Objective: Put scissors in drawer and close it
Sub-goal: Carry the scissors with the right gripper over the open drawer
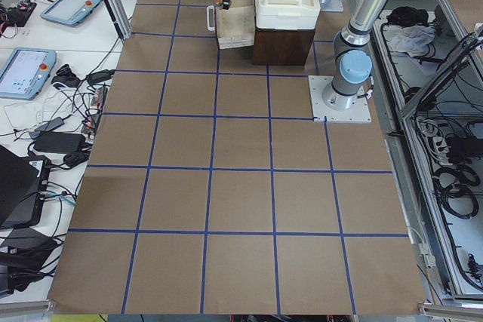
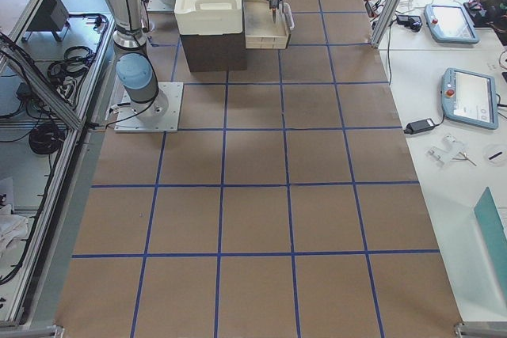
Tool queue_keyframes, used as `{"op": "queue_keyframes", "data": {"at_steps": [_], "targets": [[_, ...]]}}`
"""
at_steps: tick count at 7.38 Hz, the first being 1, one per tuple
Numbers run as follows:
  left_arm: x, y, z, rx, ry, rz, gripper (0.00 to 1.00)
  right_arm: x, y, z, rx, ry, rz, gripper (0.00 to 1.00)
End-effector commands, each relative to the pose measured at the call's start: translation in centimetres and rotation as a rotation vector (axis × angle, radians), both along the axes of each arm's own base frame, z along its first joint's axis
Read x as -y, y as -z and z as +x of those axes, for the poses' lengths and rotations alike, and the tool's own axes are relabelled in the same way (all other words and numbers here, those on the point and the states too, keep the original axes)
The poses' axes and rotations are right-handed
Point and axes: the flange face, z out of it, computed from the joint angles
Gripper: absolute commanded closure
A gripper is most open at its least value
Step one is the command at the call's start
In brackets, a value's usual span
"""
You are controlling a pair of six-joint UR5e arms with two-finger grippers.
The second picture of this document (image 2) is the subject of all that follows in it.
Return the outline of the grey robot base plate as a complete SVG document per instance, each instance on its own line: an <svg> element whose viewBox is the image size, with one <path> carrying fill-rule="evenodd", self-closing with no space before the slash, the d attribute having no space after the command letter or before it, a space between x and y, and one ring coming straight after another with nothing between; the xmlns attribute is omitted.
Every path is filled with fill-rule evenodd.
<svg viewBox="0 0 507 338"><path fill-rule="evenodd" d="M182 82L159 82L158 96L148 110L138 114L147 107L131 103L125 90L122 102L128 105L118 112L119 123L114 124L118 133L159 133L177 132L181 114L181 101L184 84Z"/></svg>

